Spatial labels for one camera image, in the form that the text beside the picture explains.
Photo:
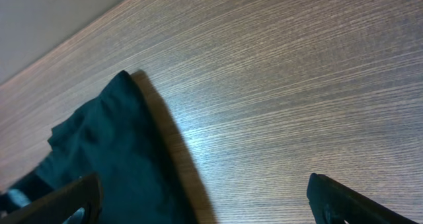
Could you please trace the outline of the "black shorts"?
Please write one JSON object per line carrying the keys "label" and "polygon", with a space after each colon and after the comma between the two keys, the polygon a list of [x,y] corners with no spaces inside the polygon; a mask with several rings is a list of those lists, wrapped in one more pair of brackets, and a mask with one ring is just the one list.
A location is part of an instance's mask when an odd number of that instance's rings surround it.
{"label": "black shorts", "polygon": [[1,195],[12,213],[91,173],[103,187],[101,223],[195,223],[146,101],[126,71],[52,129],[51,151]]}

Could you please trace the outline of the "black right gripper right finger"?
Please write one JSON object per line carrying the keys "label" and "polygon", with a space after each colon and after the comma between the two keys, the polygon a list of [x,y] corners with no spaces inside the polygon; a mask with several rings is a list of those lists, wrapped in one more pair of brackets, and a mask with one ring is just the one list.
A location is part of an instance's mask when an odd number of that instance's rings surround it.
{"label": "black right gripper right finger", "polygon": [[307,198],[317,224],[415,223],[323,174],[310,175]]}

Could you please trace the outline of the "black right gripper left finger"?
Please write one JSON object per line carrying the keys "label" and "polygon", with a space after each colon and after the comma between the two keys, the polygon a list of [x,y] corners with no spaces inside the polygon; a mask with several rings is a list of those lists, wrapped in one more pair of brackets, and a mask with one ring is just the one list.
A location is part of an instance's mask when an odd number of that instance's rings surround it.
{"label": "black right gripper left finger", "polygon": [[78,209],[84,209],[82,223],[97,223],[102,203],[102,186],[97,174],[56,190],[1,219],[2,224],[64,223]]}

